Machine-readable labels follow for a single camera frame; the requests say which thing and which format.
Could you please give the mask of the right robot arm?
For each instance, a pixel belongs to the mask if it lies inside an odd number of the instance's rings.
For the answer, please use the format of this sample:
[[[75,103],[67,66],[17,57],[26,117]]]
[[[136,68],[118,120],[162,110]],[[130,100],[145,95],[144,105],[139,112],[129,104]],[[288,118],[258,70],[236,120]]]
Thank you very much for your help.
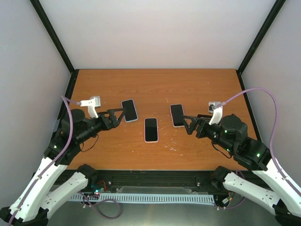
[[[183,116],[184,126],[190,135],[208,138],[226,150],[241,166],[261,178],[269,189],[262,188],[219,166],[212,174],[215,188],[225,188],[259,204],[282,226],[301,224],[301,188],[286,174],[271,150],[261,141],[250,138],[247,125],[236,115],[228,115],[221,122],[211,123],[200,115]]]

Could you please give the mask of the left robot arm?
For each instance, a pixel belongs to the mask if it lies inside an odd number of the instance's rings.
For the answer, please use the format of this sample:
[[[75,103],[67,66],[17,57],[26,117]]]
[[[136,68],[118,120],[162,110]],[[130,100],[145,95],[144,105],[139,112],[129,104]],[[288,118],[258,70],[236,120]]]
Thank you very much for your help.
[[[88,119],[83,110],[68,110],[28,186],[11,206],[1,208],[0,218],[13,226],[45,226],[72,195],[84,188],[94,189],[98,184],[97,172],[83,164],[56,190],[50,190],[80,153],[80,145],[101,131],[116,128],[124,114],[123,108],[109,109]]]

